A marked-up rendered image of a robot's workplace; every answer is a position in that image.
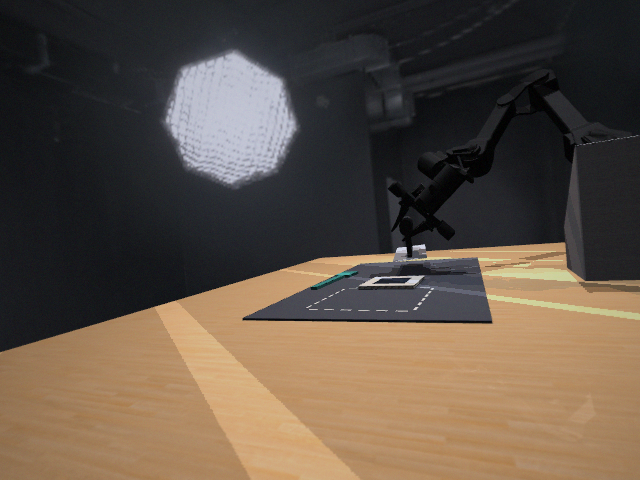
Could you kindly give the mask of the teal flat trowel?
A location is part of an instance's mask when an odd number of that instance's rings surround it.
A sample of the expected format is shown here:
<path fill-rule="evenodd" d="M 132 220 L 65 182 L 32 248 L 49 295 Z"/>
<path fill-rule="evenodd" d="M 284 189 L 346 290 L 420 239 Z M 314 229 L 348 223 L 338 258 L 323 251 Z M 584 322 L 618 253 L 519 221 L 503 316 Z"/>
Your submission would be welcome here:
<path fill-rule="evenodd" d="M 317 285 L 312 286 L 311 290 L 318 290 L 318 289 L 320 289 L 320 288 L 322 288 L 324 286 L 327 286 L 327 285 L 329 285 L 329 284 L 331 284 L 333 282 L 336 282 L 336 281 L 338 281 L 338 280 L 340 280 L 342 278 L 352 277 L 352 276 L 354 276 L 356 274 L 358 274 L 358 271 L 347 271 L 347 272 L 339 273 L 337 275 L 334 275 L 335 276 L 334 278 L 331 278 L 329 280 L 326 280 L 324 282 L 321 282 L 321 283 L 319 283 Z"/>

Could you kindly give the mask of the cream square tile with dark square centre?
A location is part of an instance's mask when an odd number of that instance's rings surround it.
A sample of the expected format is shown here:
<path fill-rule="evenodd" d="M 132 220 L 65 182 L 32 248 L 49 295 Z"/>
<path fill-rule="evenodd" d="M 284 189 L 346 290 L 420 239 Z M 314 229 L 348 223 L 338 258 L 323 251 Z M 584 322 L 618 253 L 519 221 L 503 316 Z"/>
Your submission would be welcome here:
<path fill-rule="evenodd" d="M 401 289 L 415 288 L 425 276 L 374 277 L 358 286 L 359 289 Z"/>

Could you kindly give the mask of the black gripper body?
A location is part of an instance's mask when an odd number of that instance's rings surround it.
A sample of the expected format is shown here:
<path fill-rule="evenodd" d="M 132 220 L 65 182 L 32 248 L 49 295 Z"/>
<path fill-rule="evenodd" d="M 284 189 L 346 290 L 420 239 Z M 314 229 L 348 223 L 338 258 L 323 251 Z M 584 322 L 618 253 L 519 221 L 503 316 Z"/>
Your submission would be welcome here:
<path fill-rule="evenodd" d="M 433 214 L 448 200 L 451 196 L 442 186 L 432 180 L 427 187 L 417 196 L 412 198 L 399 182 L 393 182 L 388 188 L 396 197 L 401 197 L 401 203 L 407 208 L 413 207 L 423 217 L 426 218 L 425 223 L 431 228 L 437 228 L 440 233 L 448 241 L 454 236 L 455 230 L 445 221 L 439 221 Z M 415 203 L 419 203 L 421 207 Z M 424 210 L 429 212 L 429 215 Z"/>

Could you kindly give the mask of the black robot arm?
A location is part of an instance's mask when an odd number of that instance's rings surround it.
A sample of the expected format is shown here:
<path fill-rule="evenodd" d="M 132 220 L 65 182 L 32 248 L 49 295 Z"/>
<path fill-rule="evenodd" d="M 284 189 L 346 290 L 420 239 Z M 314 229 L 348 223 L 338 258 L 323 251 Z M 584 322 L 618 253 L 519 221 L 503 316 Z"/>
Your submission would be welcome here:
<path fill-rule="evenodd" d="M 528 88 L 530 104 L 516 107 L 515 100 Z M 420 172 L 437 182 L 451 195 L 467 180 L 486 175 L 492 167 L 494 151 L 511 119 L 545 111 L 563 134 L 565 157 L 573 164 L 576 145 L 632 137 L 632 132 L 609 129 L 587 119 L 560 91 L 556 74 L 551 69 L 538 70 L 523 79 L 509 93 L 497 100 L 496 106 L 475 139 L 466 145 L 424 153 L 418 160 Z M 460 166 L 460 156 L 463 168 Z"/>

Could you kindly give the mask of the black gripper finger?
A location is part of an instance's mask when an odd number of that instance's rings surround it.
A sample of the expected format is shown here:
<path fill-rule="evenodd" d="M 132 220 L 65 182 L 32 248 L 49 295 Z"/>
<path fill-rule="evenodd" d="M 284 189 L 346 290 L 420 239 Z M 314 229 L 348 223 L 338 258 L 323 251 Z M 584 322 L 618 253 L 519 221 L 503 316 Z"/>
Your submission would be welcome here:
<path fill-rule="evenodd" d="M 433 231 L 433 229 L 431 229 L 426 223 L 425 221 L 422 221 L 415 229 L 412 230 L 412 233 L 409 235 L 409 237 L 413 237 L 414 235 L 421 233 L 423 231 L 426 230 L 430 230 L 431 232 Z"/>
<path fill-rule="evenodd" d="M 401 201 L 399 202 L 399 204 L 401 205 L 400 212 L 399 212 L 399 215 L 398 215 L 398 217 L 397 217 L 397 220 L 396 220 L 396 222 L 395 222 L 395 224 L 394 224 L 394 226 L 393 226 L 393 228 L 392 228 L 391 232 L 393 232 L 393 231 L 396 229 L 396 227 L 399 225 L 399 223 L 401 222 L 401 220 L 403 219 L 403 217 L 406 215 L 406 213 L 407 213 L 407 212 L 408 212 L 408 210 L 409 210 L 409 208 L 407 208 L 406 206 L 404 206 L 404 205 L 401 203 Z"/>

